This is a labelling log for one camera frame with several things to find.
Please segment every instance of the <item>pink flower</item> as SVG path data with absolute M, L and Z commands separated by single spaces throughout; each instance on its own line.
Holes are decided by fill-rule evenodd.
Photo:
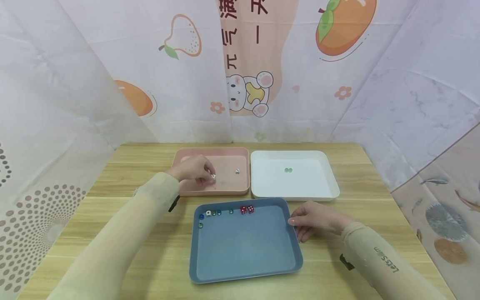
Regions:
M 220 102 L 210 102 L 210 105 L 210 110 L 216 112 L 217 114 L 221 114 L 225 111 L 225 107 L 223 107 Z
M 338 100 L 343 100 L 345 98 L 348 98 L 352 95 L 351 93 L 352 88 L 349 86 L 341 86 L 338 91 L 335 92 L 335 98 L 338 98 Z

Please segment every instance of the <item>cartoon mouse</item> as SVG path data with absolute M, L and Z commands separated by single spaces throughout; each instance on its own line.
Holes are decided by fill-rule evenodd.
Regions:
M 257 77 L 235 74 L 227 77 L 228 104 L 233 111 L 243 108 L 261 118 L 268 112 L 269 88 L 273 85 L 273 75 L 263 71 Z

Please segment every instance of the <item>white tray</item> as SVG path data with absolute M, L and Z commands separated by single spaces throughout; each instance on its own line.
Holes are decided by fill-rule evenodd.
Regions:
M 250 161 L 255 198 L 331 201 L 340 195 L 327 156 L 321 151 L 253 151 Z

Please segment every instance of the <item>blue tray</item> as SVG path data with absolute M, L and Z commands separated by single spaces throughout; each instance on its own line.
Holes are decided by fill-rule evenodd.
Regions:
M 240 207 L 253 205 L 244 215 Z M 221 211 L 207 217 L 205 212 Z M 282 198 L 203 204 L 193 216 L 190 279 L 210 283 L 300 270 L 303 256 Z

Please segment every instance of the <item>pear illustration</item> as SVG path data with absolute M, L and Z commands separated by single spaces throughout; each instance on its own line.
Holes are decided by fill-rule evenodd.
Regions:
M 192 20 L 184 14 L 176 14 L 172 19 L 170 36 L 158 50 L 165 50 L 168 56 L 178 60 L 179 51 L 192 57 L 199 56 L 202 52 L 202 41 Z

